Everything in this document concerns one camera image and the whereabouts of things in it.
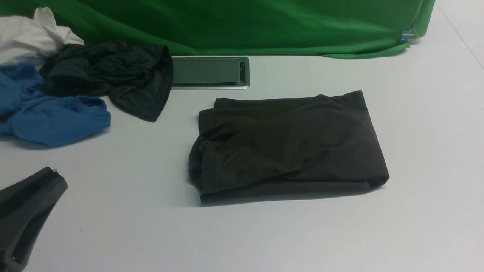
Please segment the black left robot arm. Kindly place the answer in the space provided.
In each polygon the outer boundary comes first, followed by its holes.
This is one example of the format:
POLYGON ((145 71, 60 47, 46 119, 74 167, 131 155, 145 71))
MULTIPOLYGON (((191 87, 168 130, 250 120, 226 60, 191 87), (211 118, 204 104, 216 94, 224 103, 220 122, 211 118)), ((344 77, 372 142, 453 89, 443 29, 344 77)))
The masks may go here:
POLYGON ((22 272, 45 221, 68 185, 45 167, 0 191, 0 270, 22 272))

